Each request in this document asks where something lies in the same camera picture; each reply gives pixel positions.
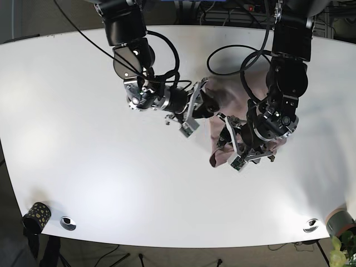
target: white table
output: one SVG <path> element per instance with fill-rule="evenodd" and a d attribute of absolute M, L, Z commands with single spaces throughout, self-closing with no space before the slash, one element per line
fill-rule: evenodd
<path fill-rule="evenodd" d="M 264 35 L 227 27 L 149 29 L 174 43 L 181 78 L 193 81 L 209 75 L 205 62 L 213 50 L 259 48 Z M 86 34 L 111 52 L 104 30 Z M 148 38 L 155 72 L 171 69 L 168 46 Z M 226 50 L 215 67 L 235 69 L 250 52 Z M 36 201 L 51 208 L 45 234 L 141 246 L 253 246 L 327 237 L 323 226 L 311 234 L 303 226 L 345 201 L 356 215 L 353 44 L 313 39 L 297 131 L 275 162 L 250 164 L 241 174 L 209 165 L 208 121 L 186 139 L 178 126 L 165 125 L 164 112 L 130 110 L 112 60 L 78 33 L 5 44 L 0 59 L 8 172 L 22 214 Z M 254 68 L 268 68 L 262 62 Z M 63 229 L 62 216 L 77 229 Z"/>

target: black patterned cup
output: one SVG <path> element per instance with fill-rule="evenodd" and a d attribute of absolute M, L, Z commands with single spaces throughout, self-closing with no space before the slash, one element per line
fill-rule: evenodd
<path fill-rule="evenodd" d="M 22 224 L 29 232 L 38 235 L 42 232 L 50 217 L 50 209 L 45 204 L 36 202 L 22 218 Z"/>

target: pink cloth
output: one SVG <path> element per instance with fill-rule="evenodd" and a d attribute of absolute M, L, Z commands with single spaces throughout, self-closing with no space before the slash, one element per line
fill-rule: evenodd
<path fill-rule="evenodd" d="M 246 81 L 251 88 L 254 95 L 263 99 L 267 94 L 266 86 L 267 72 L 248 72 L 245 74 Z M 242 120 L 246 120 L 246 113 L 248 110 L 247 101 L 249 96 L 244 90 L 240 75 L 229 76 L 228 78 L 211 78 L 205 86 L 206 93 L 216 100 L 220 106 L 220 111 L 227 116 L 235 116 Z M 210 157 L 210 164 L 212 167 L 218 167 L 226 163 L 228 158 L 234 151 L 230 144 L 225 145 L 219 149 L 216 147 L 221 130 L 225 126 L 225 122 L 216 116 L 209 119 L 210 133 L 212 143 L 212 154 Z M 238 142 L 241 142 L 240 135 L 237 135 Z M 285 144 L 286 139 L 270 141 L 267 143 L 267 148 L 274 154 L 279 146 Z"/>

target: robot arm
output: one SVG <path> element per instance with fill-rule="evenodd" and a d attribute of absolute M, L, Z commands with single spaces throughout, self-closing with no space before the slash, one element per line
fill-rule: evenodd
<path fill-rule="evenodd" d="M 179 80 L 179 58 L 170 41 L 158 33 L 147 31 L 141 13 L 139 0 L 107 0 L 95 3 L 97 12 L 105 24 L 107 40 L 113 46 L 114 69 L 123 79 L 131 108 L 146 110 L 161 109 L 172 112 L 181 124 L 181 131 L 188 137 L 199 126 L 196 118 L 207 118 L 219 110 L 217 103 L 204 93 L 205 80 L 197 83 L 192 90 L 177 87 Z M 264 51 L 272 56 L 270 70 L 266 77 L 268 96 L 256 98 L 241 72 L 241 81 L 249 93 L 247 122 L 234 124 L 235 120 L 224 118 L 231 136 L 231 143 L 240 134 L 242 143 L 233 144 L 235 153 L 229 163 L 240 170 L 248 161 L 258 163 L 261 157 L 274 156 L 266 148 L 266 143 L 287 138 L 298 124 L 295 110 L 299 97 L 306 92 L 308 78 L 306 64 L 310 61 L 314 18 L 328 4 L 328 0 L 279 0 L 275 9 L 274 39 L 272 51 Z M 152 68 L 155 60 L 146 34 L 164 39 L 172 48 L 176 66 L 164 75 L 155 75 Z M 245 59 L 241 68 L 256 56 L 252 53 Z M 172 86 L 167 79 L 174 77 Z"/>
<path fill-rule="evenodd" d="M 172 112 L 187 137 L 199 126 L 195 118 L 214 115 L 219 107 L 204 94 L 205 81 L 197 83 L 189 91 L 178 88 L 178 52 L 166 37 L 147 31 L 138 0 L 109 0 L 96 3 L 95 7 L 104 22 L 108 44 L 113 46 L 113 66 L 123 79 L 132 109 L 143 111 L 153 108 Z M 173 70 L 155 75 L 152 68 L 155 53 L 145 38 L 146 34 L 160 37 L 170 46 L 176 60 Z M 172 77 L 174 82 L 167 82 Z"/>

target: round hole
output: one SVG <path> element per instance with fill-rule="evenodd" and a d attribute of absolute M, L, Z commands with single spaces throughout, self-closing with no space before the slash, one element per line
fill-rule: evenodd
<path fill-rule="evenodd" d="M 319 221 L 317 219 L 311 219 L 304 225 L 303 231 L 306 233 L 314 232 L 319 227 Z"/>
<path fill-rule="evenodd" d="M 62 217 L 60 223 L 68 231 L 73 231 L 77 227 L 76 223 L 69 217 Z"/>

